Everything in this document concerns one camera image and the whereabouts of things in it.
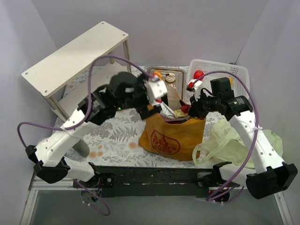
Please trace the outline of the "red toy apple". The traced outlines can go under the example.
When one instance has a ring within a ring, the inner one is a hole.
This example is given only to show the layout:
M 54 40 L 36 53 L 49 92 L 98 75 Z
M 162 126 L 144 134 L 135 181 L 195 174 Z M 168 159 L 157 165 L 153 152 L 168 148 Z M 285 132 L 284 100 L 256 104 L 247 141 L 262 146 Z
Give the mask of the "red toy apple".
M 204 78 L 203 76 L 204 76 L 204 72 L 201 71 L 201 70 L 197 70 L 197 71 L 194 72 L 193 78 L 194 79 L 199 79 L 200 81 L 202 81 L 203 78 Z

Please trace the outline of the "long orange toy bread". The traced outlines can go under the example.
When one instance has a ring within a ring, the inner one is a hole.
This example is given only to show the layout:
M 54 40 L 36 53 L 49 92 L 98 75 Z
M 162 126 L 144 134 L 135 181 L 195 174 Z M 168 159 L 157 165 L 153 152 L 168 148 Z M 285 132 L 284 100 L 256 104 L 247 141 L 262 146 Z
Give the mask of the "long orange toy bread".
M 153 75 L 159 77 L 160 80 L 163 79 L 162 74 L 159 71 L 154 71 Z

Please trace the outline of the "light green plastic grocery bag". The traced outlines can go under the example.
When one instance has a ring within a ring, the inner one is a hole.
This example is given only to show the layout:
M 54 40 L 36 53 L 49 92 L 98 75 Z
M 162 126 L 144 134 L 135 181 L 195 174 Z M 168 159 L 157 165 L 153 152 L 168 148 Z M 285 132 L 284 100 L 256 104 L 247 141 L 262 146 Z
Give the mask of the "light green plastic grocery bag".
M 204 143 L 195 146 L 192 159 L 196 165 L 213 159 L 215 162 L 232 162 L 240 166 L 245 161 L 249 148 L 240 135 L 225 119 L 216 122 L 210 130 L 210 137 Z

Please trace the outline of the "white sprinkled toy donut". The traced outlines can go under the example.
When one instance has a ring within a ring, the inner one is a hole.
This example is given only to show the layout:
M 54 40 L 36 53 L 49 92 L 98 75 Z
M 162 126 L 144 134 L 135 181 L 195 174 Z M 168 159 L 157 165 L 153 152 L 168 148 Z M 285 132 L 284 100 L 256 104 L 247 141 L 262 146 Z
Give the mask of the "white sprinkled toy donut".
M 174 73 L 166 73 L 165 74 L 165 81 L 168 83 L 173 83 L 176 81 L 176 74 Z

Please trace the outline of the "mustard yellow tote bag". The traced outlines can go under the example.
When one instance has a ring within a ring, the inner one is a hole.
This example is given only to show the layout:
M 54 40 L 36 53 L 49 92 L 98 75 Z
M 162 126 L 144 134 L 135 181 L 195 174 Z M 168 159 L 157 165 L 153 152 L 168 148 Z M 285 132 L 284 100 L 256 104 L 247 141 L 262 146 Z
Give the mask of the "mustard yellow tote bag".
M 180 161 L 191 161 L 195 146 L 203 141 L 206 120 L 191 118 L 183 123 L 164 122 L 160 114 L 145 120 L 139 145 L 146 151 Z

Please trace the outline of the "red snack bag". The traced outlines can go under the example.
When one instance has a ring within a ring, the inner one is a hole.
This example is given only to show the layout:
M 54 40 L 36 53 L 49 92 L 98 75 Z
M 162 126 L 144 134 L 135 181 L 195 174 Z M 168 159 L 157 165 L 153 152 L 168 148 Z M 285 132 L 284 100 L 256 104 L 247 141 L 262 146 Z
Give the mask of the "red snack bag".
M 161 100 L 155 100 L 152 103 L 152 106 L 160 106 L 161 111 L 159 115 L 162 117 L 164 121 L 175 121 L 175 112 L 172 110 L 169 106 L 167 106 L 163 101 Z

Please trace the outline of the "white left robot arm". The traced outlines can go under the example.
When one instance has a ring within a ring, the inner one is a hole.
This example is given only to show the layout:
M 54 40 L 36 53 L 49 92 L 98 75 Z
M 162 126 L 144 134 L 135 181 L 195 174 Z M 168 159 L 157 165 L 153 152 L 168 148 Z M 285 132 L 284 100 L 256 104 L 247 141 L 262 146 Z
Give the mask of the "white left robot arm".
M 89 91 L 55 133 L 36 146 L 26 147 L 28 158 L 35 164 L 35 174 L 49 184 L 71 178 L 84 181 L 88 187 L 96 187 L 100 181 L 97 166 L 66 158 L 66 152 L 85 135 L 113 118 L 117 111 L 134 108 L 143 120 L 159 113 L 160 106 L 149 109 L 148 105 L 166 94 L 166 85 L 158 77 L 147 78 L 144 74 L 135 77 L 128 72 L 112 76 L 108 84 L 94 92 Z

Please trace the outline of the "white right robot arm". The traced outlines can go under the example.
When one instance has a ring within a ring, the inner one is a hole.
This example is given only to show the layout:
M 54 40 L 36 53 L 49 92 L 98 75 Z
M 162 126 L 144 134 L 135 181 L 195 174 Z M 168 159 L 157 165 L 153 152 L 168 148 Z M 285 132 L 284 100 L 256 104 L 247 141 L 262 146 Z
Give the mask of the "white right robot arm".
M 251 159 L 254 169 L 246 164 L 235 166 L 231 162 L 213 166 L 212 180 L 217 186 L 230 182 L 245 186 L 255 199 L 288 189 L 298 170 L 279 156 L 258 125 L 258 112 L 247 97 L 234 95 L 227 77 L 211 80 L 212 95 L 204 93 L 202 82 L 190 80 L 187 90 L 194 92 L 190 98 L 189 115 L 205 119 L 208 113 L 218 112 L 225 116 L 249 149 L 246 159 Z

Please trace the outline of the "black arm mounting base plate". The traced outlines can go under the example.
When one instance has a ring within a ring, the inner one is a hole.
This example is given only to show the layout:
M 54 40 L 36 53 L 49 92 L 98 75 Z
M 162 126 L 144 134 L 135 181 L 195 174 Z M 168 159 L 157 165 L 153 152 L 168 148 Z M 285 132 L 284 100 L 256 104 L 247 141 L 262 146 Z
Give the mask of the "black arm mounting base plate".
M 209 188 L 223 180 L 214 169 L 97 166 L 98 174 L 79 183 L 101 190 L 101 196 L 195 196 L 205 198 Z

